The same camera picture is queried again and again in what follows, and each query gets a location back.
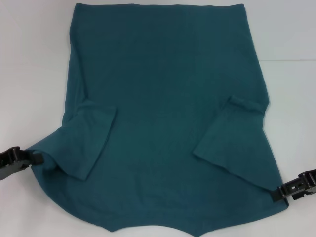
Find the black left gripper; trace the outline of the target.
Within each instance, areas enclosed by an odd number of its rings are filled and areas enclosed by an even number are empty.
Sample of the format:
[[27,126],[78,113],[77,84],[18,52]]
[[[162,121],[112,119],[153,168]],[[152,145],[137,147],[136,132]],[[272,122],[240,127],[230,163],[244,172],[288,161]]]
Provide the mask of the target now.
[[31,150],[20,150],[20,147],[9,148],[0,154],[0,179],[25,170],[31,163],[44,163],[43,155]]

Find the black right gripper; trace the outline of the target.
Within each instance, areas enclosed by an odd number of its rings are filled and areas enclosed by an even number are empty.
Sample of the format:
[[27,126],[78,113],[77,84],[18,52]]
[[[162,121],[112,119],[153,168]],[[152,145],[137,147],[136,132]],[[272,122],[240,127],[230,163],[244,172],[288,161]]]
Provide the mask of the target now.
[[274,202],[292,197],[294,200],[303,198],[305,195],[312,195],[316,192],[316,170],[305,171],[298,175],[298,178],[278,186],[271,191]]

